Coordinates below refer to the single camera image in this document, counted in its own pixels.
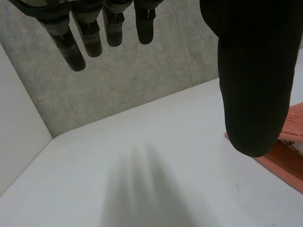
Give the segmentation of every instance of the black padded finger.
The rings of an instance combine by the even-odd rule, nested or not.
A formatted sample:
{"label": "black padded finger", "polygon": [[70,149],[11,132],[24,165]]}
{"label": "black padded finger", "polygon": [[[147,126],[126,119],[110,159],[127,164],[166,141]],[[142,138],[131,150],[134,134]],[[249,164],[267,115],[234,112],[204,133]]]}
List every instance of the black padded finger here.
{"label": "black padded finger", "polygon": [[156,8],[163,0],[134,0],[136,12],[136,28],[141,44],[150,44],[153,40],[153,22]]}
{"label": "black padded finger", "polygon": [[302,37],[302,1],[250,6],[215,1],[220,2],[226,7],[210,7],[205,18],[220,38],[218,70],[226,130],[238,151],[259,157],[275,143],[287,116]]}

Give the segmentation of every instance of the white panel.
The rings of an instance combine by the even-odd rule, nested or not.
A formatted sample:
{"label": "white panel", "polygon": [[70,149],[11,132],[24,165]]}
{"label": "white panel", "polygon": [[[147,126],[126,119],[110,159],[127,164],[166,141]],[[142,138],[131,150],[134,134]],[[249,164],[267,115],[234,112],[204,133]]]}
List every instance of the white panel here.
{"label": "white panel", "polygon": [[0,195],[51,140],[0,45]]}
{"label": "white panel", "polygon": [[0,225],[302,226],[303,196],[224,133],[218,80],[68,132],[2,196]]}

